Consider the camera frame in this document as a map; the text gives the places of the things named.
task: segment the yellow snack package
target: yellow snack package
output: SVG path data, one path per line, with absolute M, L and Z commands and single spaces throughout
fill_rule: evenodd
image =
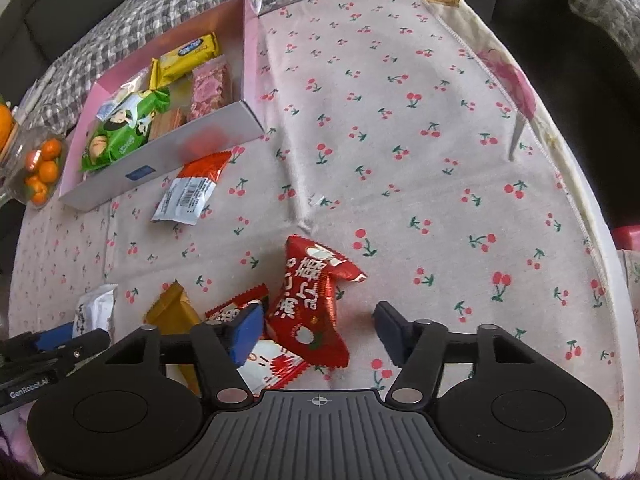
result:
M 186 334 L 200 323 L 200 317 L 191 306 L 187 293 L 178 281 L 165 290 L 145 314 L 145 323 L 156 325 L 162 335 Z M 193 365 L 179 365 L 191 391 L 199 395 L 198 379 Z
M 149 89 L 172 83 L 198 65 L 220 55 L 218 38 L 213 33 L 185 43 L 151 62 Z

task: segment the open box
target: open box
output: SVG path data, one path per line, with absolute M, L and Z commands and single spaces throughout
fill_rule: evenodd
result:
M 234 101 L 146 143 L 83 182 L 82 151 L 100 105 L 121 84 L 149 66 L 153 57 L 208 32 L 215 32 L 222 54 L 229 63 Z M 149 41 L 108 69 L 91 88 L 70 137 L 59 184 L 60 201 L 80 211 L 89 211 L 143 182 L 209 153 L 260 137 L 264 109 L 257 87 L 259 44 L 258 17 L 250 1 L 230 0 Z

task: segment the black circular motor housing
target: black circular motor housing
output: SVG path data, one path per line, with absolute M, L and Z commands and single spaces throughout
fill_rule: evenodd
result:
M 593 390 L 551 362 L 484 371 L 436 403 L 434 421 L 451 448 L 512 478 L 554 478 L 598 462 L 612 416 Z
M 29 435 L 47 469 L 73 477 L 139 475 L 170 462 L 200 431 L 199 399 L 158 371 L 103 365 L 79 375 L 31 410 Z

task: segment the clear plastic container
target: clear plastic container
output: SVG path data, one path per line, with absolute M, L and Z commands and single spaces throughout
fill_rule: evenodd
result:
M 63 124 L 59 130 L 43 124 L 55 105 L 43 105 L 28 115 L 0 160 L 0 207 L 15 198 L 27 206 L 43 208 L 58 186 L 68 146 Z

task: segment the gold snack package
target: gold snack package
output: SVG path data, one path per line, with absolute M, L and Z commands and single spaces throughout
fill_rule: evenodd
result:
M 172 83 L 205 61 L 220 55 L 218 38 L 213 33 L 196 38 L 151 61 L 149 89 Z
M 200 323 L 200 317 L 191 306 L 187 293 L 178 281 L 164 291 L 145 314 L 145 323 L 156 325 L 162 335 L 186 334 Z M 199 395 L 198 379 L 193 365 L 179 365 L 191 391 Z

